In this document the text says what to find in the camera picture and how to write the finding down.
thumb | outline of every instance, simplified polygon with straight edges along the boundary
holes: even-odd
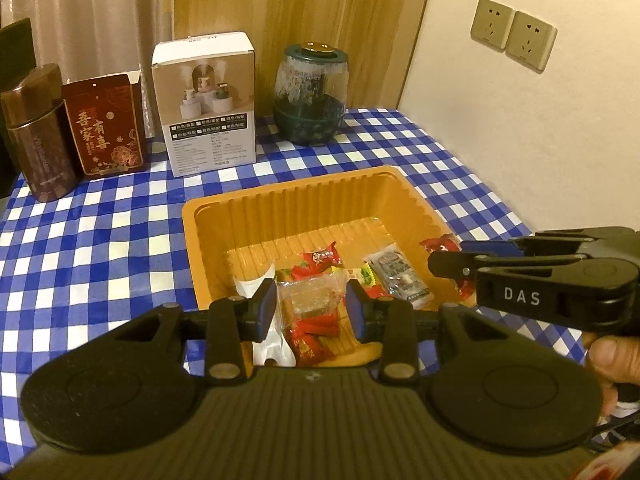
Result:
[[[607,336],[595,341],[589,361],[615,383],[640,384],[640,338]]]

snack package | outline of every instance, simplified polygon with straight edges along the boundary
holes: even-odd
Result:
[[[278,282],[285,337],[298,366],[311,366],[334,356],[317,336],[340,335],[337,308],[343,296],[340,272]]]
[[[313,253],[303,253],[304,262],[298,266],[291,267],[291,275],[294,280],[303,280],[311,276],[317,276],[331,266],[341,266],[342,260],[335,248],[335,242],[322,250]]]
[[[442,235],[440,238],[427,238],[420,242],[420,245],[431,254],[435,251],[461,251],[458,239],[453,234]],[[466,300],[476,291],[472,280],[451,280],[456,286],[460,298]]]
[[[381,251],[369,254],[365,260],[374,270],[386,291],[395,298],[405,300],[415,310],[427,306],[433,294],[409,264],[396,244],[391,244]]]
[[[334,353],[324,343],[311,334],[299,333],[287,328],[285,329],[285,338],[293,349],[296,363],[300,367],[317,365],[334,356]]]
[[[344,269],[344,275],[345,285],[349,280],[358,280],[364,291],[372,300],[382,296],[390,296],[380,283],[376,273],[373,272],[371,265],[367,262],[362,264],[362,267],[358,269]]]

tray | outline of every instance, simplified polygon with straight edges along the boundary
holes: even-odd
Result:
[[[298,264],[300,254],[336,241],[345,268],[396,242],[434,293],[430,308],[460,302],[455,286],[427,268],[425,238],[449,233],[440,216],[396,168],[382,166],[270,184],[189,200],[182,221],[199,309],[235,294],[233,276],[254,280],[271,263]],[[346,312],[339,338],[322,338],[336,354],[322,366],[357,366],[380,357],[379,343],[360,344]],[[247,373],[251,343],[243,344]]]

human hand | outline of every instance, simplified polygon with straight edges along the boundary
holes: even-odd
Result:
[[[588,350],[586,365],[602,388],[602,415],[608,416],[618,402],[615,383],[640,384],[640,338],[584,333],[582,344]]]

red packaging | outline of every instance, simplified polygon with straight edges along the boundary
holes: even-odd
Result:
[[[338,337],[340,324],[335,312],[326,316],[307,317],[296,322],[296,330],[305,334]]]
[[[140,71],[69,83],[62,97],[87,177],[144,169]]]
[[[382,298],[383,296],[392,298],[391,294],[389,294],[380,284],[365,288],[364,291],[372,300],[375,300],[376,298]]]
[[[300,333],[298,330],[285,329],[285,338],[296,356],[296,365],[308,367],[331,359],[331,352],[317,337]]]
[[[427,238],[420,242],[429,254],[435,251],[453,251],[461,250],[457,238],[453,234],[442,235],[440,238]],[[456,283],[458,293],[462,300],[466,300],[476,291],[474,282],[471,280],[460,280]]]
[[[338,267],[342,265],[342,259],[335,248],[335,242],[320,251],[303,253],[302,259],[305,261],[304,264],[291,268],[291,275],[294,280],[316,276],[331,266]]]

